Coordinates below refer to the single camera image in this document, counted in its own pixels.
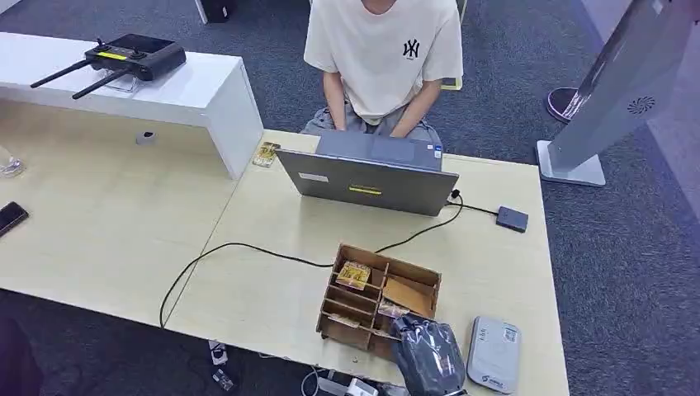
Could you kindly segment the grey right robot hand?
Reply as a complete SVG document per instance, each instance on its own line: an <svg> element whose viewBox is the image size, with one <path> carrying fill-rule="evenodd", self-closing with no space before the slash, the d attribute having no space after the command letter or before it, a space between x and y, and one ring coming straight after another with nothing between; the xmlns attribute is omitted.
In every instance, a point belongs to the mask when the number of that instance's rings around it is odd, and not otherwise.
<svg viewBox="0 0 700 396"><path fill-rule="evenodd" d="M446 323L411 313L395 318L390 335L394 361L411 395L466 395L466 366L459 343Z"/></svg>

